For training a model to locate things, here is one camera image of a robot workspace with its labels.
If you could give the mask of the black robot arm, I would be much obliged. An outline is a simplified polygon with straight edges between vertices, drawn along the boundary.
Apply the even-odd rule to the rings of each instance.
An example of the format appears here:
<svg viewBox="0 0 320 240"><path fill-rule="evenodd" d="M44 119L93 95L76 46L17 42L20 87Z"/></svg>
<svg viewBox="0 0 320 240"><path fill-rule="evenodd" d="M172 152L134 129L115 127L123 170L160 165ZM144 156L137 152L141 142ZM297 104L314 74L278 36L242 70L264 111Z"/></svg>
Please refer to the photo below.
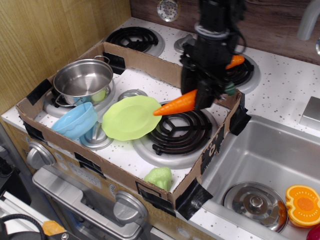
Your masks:
<svg viewBox="0 0 320 240"><path fill-rule="evenodd" d="M195 91L194 110L209 108L228 91L234 92L227 78L227 67L237 55L235 48L243 37L237 22L244 19L243 0L201 0L200 20L194 26L194 44L184 43L181 93Z"/></svg>

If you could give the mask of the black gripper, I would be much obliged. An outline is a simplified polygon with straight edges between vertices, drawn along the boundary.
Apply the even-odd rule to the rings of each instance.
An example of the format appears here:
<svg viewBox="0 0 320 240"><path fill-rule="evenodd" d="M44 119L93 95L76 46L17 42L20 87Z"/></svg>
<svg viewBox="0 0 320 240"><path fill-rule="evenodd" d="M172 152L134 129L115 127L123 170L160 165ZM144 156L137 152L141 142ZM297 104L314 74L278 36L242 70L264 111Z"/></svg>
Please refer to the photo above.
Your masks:
<svg viewBox="0 0 320 240"><path fill-rule="evenodd" d="M197 90L195 109L212 106L215 97L225 94L230 84L226 66L235 54L235 34L197 35L194 45L185 44L182 63L181 94Z"/></svg>

